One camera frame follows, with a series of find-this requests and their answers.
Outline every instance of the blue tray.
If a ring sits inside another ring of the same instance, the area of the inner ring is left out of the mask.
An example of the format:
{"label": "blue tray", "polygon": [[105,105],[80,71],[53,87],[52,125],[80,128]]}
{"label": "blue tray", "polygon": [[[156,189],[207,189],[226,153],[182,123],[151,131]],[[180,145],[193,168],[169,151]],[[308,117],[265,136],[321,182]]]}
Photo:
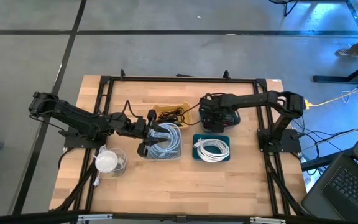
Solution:
{"label": "blue tray", "polygon": [[[193,135],[193,145],[196,144],[198,142],[199,139],[219,139],[222,140],[224,143],[227,144],[227,146],[229,146],[229,150],[230,150],[230,139],[228,136],[218,136],[218,135],[207,135],[207,134],[195,134]],[[205,147],[205,150],[207,150],[208,152],[212,152],[212,153],[221,153],[221,151],[213,146],[207,146]],[[226,158],[224,158],[222,161],[229,161],[230,160],[230,156],[231,154],[229,154]],[[202,161],[202,159],[199,157],[198,153],[197,153],[197,148],[193,148],[193,159],[194,160],[200,160]]]}

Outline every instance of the gray floor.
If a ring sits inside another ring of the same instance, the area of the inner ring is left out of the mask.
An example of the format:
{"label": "gray floor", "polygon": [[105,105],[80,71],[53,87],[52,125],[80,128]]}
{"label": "gray floor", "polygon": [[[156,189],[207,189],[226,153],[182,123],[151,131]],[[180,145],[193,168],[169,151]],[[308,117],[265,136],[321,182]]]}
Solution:
{"label": "gray floor", "polygon": [[[353,3],[358,13],[358,0]],[[0,29],[70,30],[79,5],[80,0],[0,0]],[[302,1],[287,18],[282,12],[282,6],[267,0],[88,0],[80,30],[358,30],[344,3]],[[67,40],[65,35],[0,36],[0,141],[5,143],[0,150],[0,215],[10,212],[39,126],[27,117],[32,93],[52,89]],[[358,37],[344,36],[77,36],[59,96],[75,103],[83,75],[118,75],[121,68],[127,75],[200,77],[221,77],[228,69],[232,77],[282,79],[286,90],[318,103],[356,87],[311,81],[313,75],[346,76],[357,69],[358,58],[334,55],[356,42]],[[348,104],[338,100],[305,111],[304,117],[307,128],[329,133],[358,127],[358,95]],[[357,139],[354,133],[333,143],[347,149]],[[302,139],[301,144],[312,142]],[[24,212],[48,210],[62,146],[63,138],[50,127]],[[321,155],[335,151],[321,145]],[[316,157],[314,149],[304,154]]]}

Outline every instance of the wooden table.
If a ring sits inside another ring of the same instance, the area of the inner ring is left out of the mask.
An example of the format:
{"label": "wooden table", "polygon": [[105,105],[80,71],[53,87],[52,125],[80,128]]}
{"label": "wooden table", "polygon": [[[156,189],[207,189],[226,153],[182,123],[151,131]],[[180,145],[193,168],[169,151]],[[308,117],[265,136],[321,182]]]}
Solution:
{"label": "wooden table", "polygon": [[[84,76],[77,107],[93,112],[100,76]],[[282,91],[280,80],[267,80],[268,90]],[[205,93],[223,92],[253,94],[252,85],[243,83],[125,82],[113,86],[110,113],[121,111],[126,100],[137,115],[145,116],[154,104],[195,105]],[[151,161],[137,153],[140,139],[113,134],[107,147],[119,147],[128,156],[125,173],[120,177],[101,175],[95,188],[92,212],[126,212],[192,215],[271,215],[267,175],[259,152],[255,108],[239,109],[241,123],[223,133],[230,137],[231,160],[214,164],[194,161],[192,136],[203,133],[200,125],[182,131],[181,158],[173,161]],[[134,121],[127,111],[126,115]],[[199,119],[192,111],[193,121]],[[273,110],[274,119],[278,113]],[[67,154],[58,172],[50,208],[59,206],[77,184],[84,149]],[[281,153],[285,183],[297,201],[305,196],[305,184],[299,160]],[[84,187],[80,208],[85,207],[88,186]],[[280,191],[276,186],[278,207],[282,212]]]}

